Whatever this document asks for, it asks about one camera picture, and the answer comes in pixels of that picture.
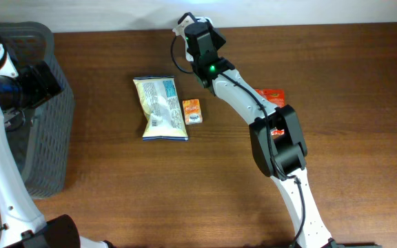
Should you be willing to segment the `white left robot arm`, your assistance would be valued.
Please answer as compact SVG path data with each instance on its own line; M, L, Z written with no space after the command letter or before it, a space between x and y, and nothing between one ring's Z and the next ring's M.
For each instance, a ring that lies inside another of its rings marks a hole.
M107 240L80 236L67 214L46 220L30 197L10 151L6 123L56 97L64 88L45 61L19 67L14 52L0 36L0 247L112 246Z

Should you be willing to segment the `yellow snack bag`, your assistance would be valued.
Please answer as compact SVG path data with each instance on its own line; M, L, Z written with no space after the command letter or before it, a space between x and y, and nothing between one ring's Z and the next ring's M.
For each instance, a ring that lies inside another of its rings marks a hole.
M142 139L188 141L174 76L140 76L133 82L147 119Z

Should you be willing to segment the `grey plastic basket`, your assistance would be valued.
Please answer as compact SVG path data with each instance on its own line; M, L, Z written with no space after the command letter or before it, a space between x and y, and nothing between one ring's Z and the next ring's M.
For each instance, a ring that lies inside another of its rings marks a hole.
M64 90L36 108L21 108L21 68L45 61ZM10 150L29 195L62 191L74 116L74 95L54 55L54 37L37 22L0 23L0 107Z

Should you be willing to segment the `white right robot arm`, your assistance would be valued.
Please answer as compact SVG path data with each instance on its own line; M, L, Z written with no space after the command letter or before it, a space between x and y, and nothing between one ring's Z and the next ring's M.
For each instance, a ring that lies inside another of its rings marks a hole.
M225 37L209 22L188 16L180 34L193 73L214 96L248 124L252 154L263 175L277 186L291 218L291 247L339 247L324 224L312 195L305 157L307 146L295 110L262 97L227 59L218 55Z

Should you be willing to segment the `white barcode scanner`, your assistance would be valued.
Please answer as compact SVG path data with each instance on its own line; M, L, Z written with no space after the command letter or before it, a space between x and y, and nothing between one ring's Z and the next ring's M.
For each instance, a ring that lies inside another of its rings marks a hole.
M206 35L210 26L213 26L213 21L209 17L196 17L191 12L186 12L177 22L177 25L186 18L186 16L190 16L192 18L196 18L197 22L189 25L185 29L185 37L181 37L185 41L185 58L188 62L193 62L194 56L188 52L188 48L190 45L189 38L192 38L193 46L196 48L199 47L199 39Z

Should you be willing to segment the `red snack bag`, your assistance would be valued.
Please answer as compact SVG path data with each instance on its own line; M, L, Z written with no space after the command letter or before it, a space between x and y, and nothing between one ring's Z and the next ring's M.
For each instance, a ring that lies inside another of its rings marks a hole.
M278 107L285 106L285 92L282 89L255 89L257 93L259 93L263 98L267 99L269 102L277 105ZM277 138L280 135L285 133L284 130L278 130L276 128L271 129L271 134L274 138Z

